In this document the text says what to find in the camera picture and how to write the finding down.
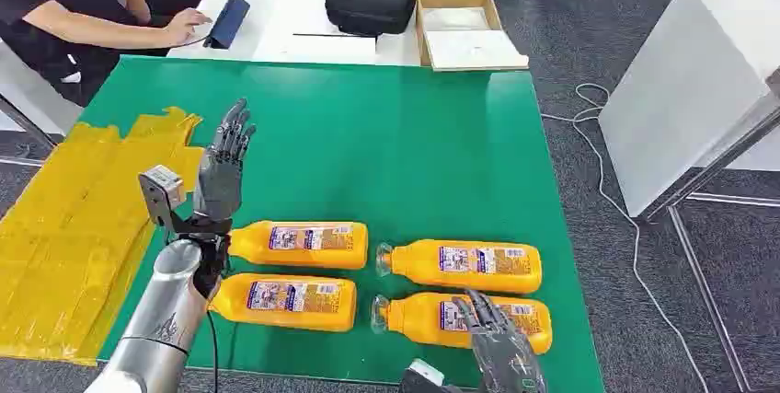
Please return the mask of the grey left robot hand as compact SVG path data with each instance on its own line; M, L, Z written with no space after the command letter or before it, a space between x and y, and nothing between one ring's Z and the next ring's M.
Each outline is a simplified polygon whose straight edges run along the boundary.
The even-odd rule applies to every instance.
M240 98L224 115L204 150L193 194L193 210L213 221L231 218L241 205L244 158L256 131L249 124L247 99Z

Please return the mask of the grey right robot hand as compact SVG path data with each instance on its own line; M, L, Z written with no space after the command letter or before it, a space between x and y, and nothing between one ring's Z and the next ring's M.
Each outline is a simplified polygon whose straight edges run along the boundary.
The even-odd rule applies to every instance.
M482 374L482 392L546 392L543 371L527 336L481 292L452 302L463 315Z

